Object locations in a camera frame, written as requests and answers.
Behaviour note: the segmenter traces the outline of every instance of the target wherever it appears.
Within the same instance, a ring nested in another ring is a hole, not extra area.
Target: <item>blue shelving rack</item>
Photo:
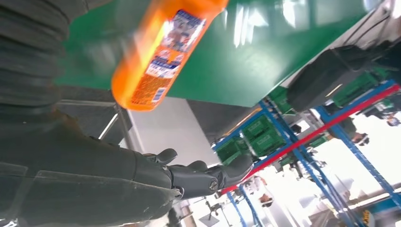
[[[349,109],[353,108],[354,106],[362,103],[371,97],[379,94],[380,92],[388,89],[395,82],[390,80],[386,83],[382,84],[381,86],[377,87],[375,90],[370,92],[369,94],[365,95],[364,97],[356,100],[352,104],[348,105],[347,107],[343,108],[342,110],[338,111],[337,113],[330,116],[327,111],[322,107],[319,106],[316,108],[317,112],[320,114],[323,122],[329,122],[334,119],[336,116],[348,111]],[[351,152],[355,155],[355,157],[364,165],[364,167],[372,174],[375,180],[380,184],[380,186],[390,195],[390,198],[394,201],[394,203],[401,209],[401,197],[397,194],[393,187],[386,181],[386,179],[375,169],[375,167],[367,160],[367,158],[362,154],[362,152],[358,149],[358,147],[351,141],[351,139],[346,135],[344,130],[339,125],[334,125],[331,127],[333,132],[344,142],[344,144],[351,150]]]
[[[378,95],[379,93],[385,91],[386,89],[390,88],[395,84],[394,81],[389,80],[380,86],[376,87],[372,91],[368,92],[365,94],[363,97],[355,100],[348,106],[344,107],[337,113],[333,114],[332,116],[329,116],[324,108],[322,107],[317,107],[316,110],[319,112],[321,115],[322,119],[324,122],[329,122],[332,119],[340,116],[341,114],[347,112],[348,110],[354,108],[355,106],[365,102],[366,100],[374,97],[375,95]],[[279,112],[276,110],[272,102],[268,99],[262,100],[259,102],[259,105],[261,106],[262,110],[249,118],[247,121],[245,121],[242,125],[240,125],[237,129],[235,129],[229,136],[224,138],[222,141],[217,143],[215,147],[213,148],[214,150],[217,150],[220,146],[222,146],[225,142],[227,142],[229,139],[233,138],[234,136],[238,136],[243,128],[248,126],[250,123],[252,123],[254,120],[259,118],[262,115],[267,116],[270,121],[274,124],[280,135],[283,137],[283,139],[286,142],[286,145],[283,146],[282,148],[276,150],[272,154],[268,155],[264,160],[258,162],[255,164],[255,167],[261,165],[262,163],[265,163],[275,157],[277,154],[282,152],[283,150],[287,149],[291,144],[297,142],[298,138],[296,135],[293,133],[291,128],[286,124],[282,116],[279,114]],[[333,131],[339,135],[341,140],[347,145],[347,147],[351,150],[351,152],[358,158],[359,161],[368,169],[368,171],[375,177],[375,179],[379,182],[379,184],[386,190],[387,193],[389,193],[391,199],[394,201],[394,203],[401,209],[401,197],[399,194],[397,194],[392,186],[383,178],[383,176],[380,175],[380,173],[373,167],[373,165],[366,159],[366,157],[360,152],[360,150],[355,146],[355,144],[350,141],[350,139],[345,135],[343,129],[335,125],[332,127]],[[294,155],[298,158],[298,160],[302,163],[302,165],[305,167],[305,169],[308,171],[310,176],[313,178],[315,181],[316,185],[322,190],[324,196],[330,201],[330,203],[333,205],[334,209],[337,211],[339,214],[339,217],[343,220],[343,222],[349,226],[349,227],[364,227],[365,225],[361,221],[361,217],[359,217],[356,213],[351,210],[345,199],[336,191],[334,186],[331,184],[327,176],[324,174],[324,172],[320,169],[320,167],[313,161],[313,159],[309,156],[307,153],[306,149],[304,146],[300,146],[297,149],[293,150]],[[321,178],[323,181],[325,181],[326,185],[323,184],[323,182],[319,179],[314,174],[314,170],[317,170],[319,172]],[[255,217],[257,217],[256,212],[253,209],[253,214]]]
[[[233,204],[235,210],[237,211],[237,214],[238,214],[239,219],[240,219],[240,221],[241,221],[242,227],[246,227],[246,222],[245,222],[244,218],[242,217],[242,214],[241,214],[241,212],[239,211],[238,206],[237,206],[237,203],[235,202],[233,196],[231,195],[231,192],[227,193],[227,197],[228,197],[228,199],[230,199],[230,202]]]

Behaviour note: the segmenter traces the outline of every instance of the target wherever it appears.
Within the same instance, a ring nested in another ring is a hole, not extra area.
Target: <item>green storage bin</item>
[[[308,144],[309,147],[313,147],[316,148],[322,144],[324,144],[325,142],[327,142],[328,139],[326,138],[326,136],[320,136],[317,139],[314,139],[312,142],[310,142]]]
[[[248,145],[240,137],[233,137],[216,150],[217,156],[224,165],[228,165],[240,154],[249,153]]]
[[[273,129],[273,124],[267,119],[265,115],[260,116],[258,119],[246,126],[242,133],[248,139],[252,141],[265,131]]]
[[[287,101],[287,89],[285,87],[278,86],[269,93],[268,97],[276,104],[282,114],[287,114],[292,110],[292,106]]]
[[[288,165],[288,164],[290,164],[290,163],[292,163],[294,161],[295,160],[294,160],[293,156],[287,155],[285,158],[281,159],[279,163],[280,163],[281,167],[283,167],[283,166]]]
[[[266,131],[251,141],[251,146],[258,157],[269,155],[283,145],[285,142],[275,129]]]
[[[224,166],[229,165],[234,159],[236,159],[238,156],[240,156],[242,154],[242,152],[236,152],[235,154],[233,154],[232,156],[230,156],[229,158],[227,158],[224,162],[221,162]]]
[[[341,91],[333,97],[333,101],[339,107],[346,106],[354,99],[374,88],[378,84],[379,82],[372,75],[369,73],[364,73],[356,80],[342,88]]]

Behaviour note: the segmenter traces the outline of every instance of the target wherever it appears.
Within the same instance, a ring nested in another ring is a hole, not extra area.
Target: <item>table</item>
[[[168,96],[251,107],[358,22],[375,0],[231,0]],[[116,0],[71,25],[59,84],[110,88],[145,0]]]

